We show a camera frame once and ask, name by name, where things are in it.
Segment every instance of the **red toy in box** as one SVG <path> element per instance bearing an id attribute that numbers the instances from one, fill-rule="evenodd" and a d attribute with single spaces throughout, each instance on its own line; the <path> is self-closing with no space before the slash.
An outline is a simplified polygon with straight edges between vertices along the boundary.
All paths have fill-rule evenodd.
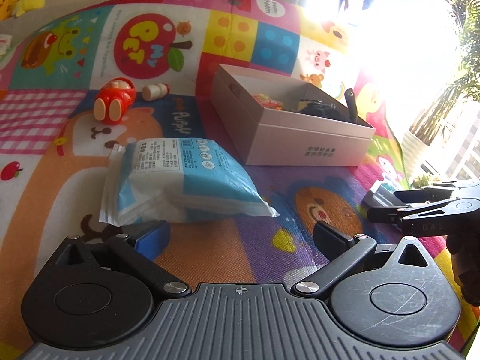
<path id="1" fill-rule="evenodd" d="M 95 96 L 93 115 L 96 120 L 117 124 L 134 101 L 137 91 L 134 84 L 124 77 L 106 83 Z"/>

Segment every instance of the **blue square with dots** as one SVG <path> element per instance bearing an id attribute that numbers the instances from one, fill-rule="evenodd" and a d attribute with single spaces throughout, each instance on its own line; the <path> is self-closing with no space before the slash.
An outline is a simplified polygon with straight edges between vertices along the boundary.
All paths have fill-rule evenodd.
<path id="1" fill-rule="evenodd" d="M 251 62 L 291 74 L 299 44 L 298 34 L 260 22 Z"/>

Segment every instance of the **cartoon heart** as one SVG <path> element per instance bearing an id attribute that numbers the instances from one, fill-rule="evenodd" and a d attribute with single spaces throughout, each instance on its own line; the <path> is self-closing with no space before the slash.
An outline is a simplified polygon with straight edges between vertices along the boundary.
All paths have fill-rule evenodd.
<path id="1" fill-rule="evenodd" d="M 297 246 L 293 243 L 292 235 L 284 228 L 279 231 L 272 238 L 272 245 L 281 251 L 293 253 L 297 250 Z"/>
<path id="2" fill-rule="evenodd" d="M 66 144 L 67 142 L 68 142 L 68 139 L 65 138 L 65 137 L 58 137 L 58 138 L 55 138 L 55 139 L 53 140 L 53 144 L 54 144 L 55 146 L 61 146 L 61 145 Z"/>
<path id="3" fill-rule="evenodd" d="M 161 58 L 163 56 L 163 46 L 159 44 L 152 44 L 151 45 L 153 53 L 150 55 L 150 58 Z"/>

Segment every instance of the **cartoon apple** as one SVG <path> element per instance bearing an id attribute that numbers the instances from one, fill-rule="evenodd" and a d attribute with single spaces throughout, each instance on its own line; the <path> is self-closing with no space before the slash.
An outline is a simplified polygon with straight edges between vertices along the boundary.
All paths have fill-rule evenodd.
<path id="1" fill-rule="evenodd" d="M 20 169 L 20 163 L 18 161 L 13 161 L 5 165 L 0 173 L 0 179 L 7 181 L 15 177 L 18 177 L 20 172 L 23 169 Z"/>
<path id="2" fill-rule="evenodd" d="M 181 49 L 190 50 L 193 43 L 175 42 L 176 32 L 182 36 L 191 31 L 189 22 L 181 22 L 176 30 L 166 16 L 148 13 L 129 20 L 115 40 L 114 59 L 121 72 L 137 79 L 150 79 L 169 69 L 181 71 L 185 57 Z"/>

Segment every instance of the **blue and white packaging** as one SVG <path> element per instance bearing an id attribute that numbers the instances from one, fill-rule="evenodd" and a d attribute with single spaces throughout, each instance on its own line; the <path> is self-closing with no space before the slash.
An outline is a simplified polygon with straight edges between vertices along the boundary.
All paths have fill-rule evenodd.
<path id="1" fill-rule="evenodd" d="M 100 221 L 185 223 L 228 216 L 278 216 L 247 172 L 214 141 L 153 138 L 115 145 Z"/>

